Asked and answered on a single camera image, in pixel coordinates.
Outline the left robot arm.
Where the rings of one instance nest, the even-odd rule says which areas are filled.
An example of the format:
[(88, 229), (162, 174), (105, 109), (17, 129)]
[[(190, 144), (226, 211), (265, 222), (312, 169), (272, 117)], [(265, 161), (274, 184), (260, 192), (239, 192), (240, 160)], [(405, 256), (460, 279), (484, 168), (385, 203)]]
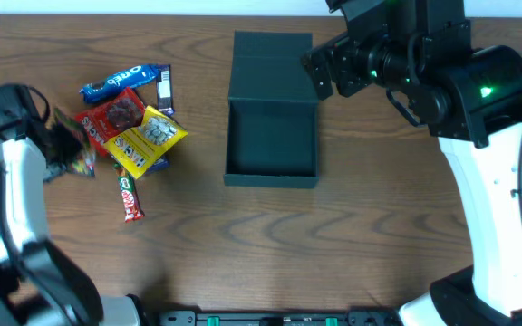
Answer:
[(0, 86), (0, 325), (145, 325), (134, 295), (102, 296), (52, 241), (44, 184), (94, 159), (84, 131), (29, 85)]

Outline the Haribo gummy bag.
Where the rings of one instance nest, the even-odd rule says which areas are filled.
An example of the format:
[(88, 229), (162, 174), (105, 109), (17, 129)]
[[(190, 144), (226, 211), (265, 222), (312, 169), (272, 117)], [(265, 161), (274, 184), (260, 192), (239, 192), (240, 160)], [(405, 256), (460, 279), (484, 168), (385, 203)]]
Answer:
[(59, 132), (64, 170), (69, 174), (94, 178), (96, 151), (82, 124), (58, 107), (53, 108), (53, 122), (53, 127)]

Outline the black box with lid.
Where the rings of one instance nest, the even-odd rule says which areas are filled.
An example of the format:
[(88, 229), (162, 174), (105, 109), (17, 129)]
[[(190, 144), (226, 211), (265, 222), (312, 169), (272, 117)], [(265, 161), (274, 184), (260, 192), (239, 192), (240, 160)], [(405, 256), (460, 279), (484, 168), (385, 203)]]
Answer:
[(311, 47), (310, 34), (235, 32), (226, 185), (317, 185), (319, 100), (301, 64)]

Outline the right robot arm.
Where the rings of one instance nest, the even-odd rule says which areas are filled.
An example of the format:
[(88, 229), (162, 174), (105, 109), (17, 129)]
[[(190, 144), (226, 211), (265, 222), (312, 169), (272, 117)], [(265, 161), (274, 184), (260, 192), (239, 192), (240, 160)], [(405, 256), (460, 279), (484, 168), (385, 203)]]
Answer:
[(398, 311), (404, 325), (522, 325), (522, 56), (479, 49), (463, 0), (337, 0), (346, 29), (302, 59), (320, 100), (372, 85), (449, 163), (473, 263)]

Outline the yellow snack bag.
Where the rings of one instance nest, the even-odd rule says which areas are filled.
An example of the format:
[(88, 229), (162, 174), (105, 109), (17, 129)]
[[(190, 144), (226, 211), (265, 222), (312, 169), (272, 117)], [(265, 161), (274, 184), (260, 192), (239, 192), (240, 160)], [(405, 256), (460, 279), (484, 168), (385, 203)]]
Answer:
[(142, 123), (109, 139), (104, 147), (135, 179), (189, 133), (174, 119), (148, 106)]

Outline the red snack bag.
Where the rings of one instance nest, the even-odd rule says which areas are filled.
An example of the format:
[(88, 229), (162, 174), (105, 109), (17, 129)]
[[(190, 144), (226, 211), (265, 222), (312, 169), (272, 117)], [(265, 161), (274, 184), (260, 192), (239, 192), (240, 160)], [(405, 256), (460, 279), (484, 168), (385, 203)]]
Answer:
[(116, 98), (93, 109), (78, 114), (75, 119), (85, 130), (97, 153), (106, 157), (104, 145), (123, 131), (141, 124), (145, 106), (137, 93), (130, 87)]

